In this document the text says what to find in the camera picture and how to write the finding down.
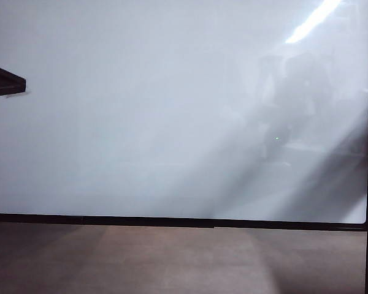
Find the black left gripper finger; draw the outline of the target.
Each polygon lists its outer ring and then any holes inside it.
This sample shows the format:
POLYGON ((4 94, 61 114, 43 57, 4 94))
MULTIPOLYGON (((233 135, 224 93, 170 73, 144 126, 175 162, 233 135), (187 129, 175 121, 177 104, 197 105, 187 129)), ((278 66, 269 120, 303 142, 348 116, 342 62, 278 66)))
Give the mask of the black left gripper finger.
POLYGON ((0 68, 0 96, 18 94, 26 91, 26 80, 0 68))

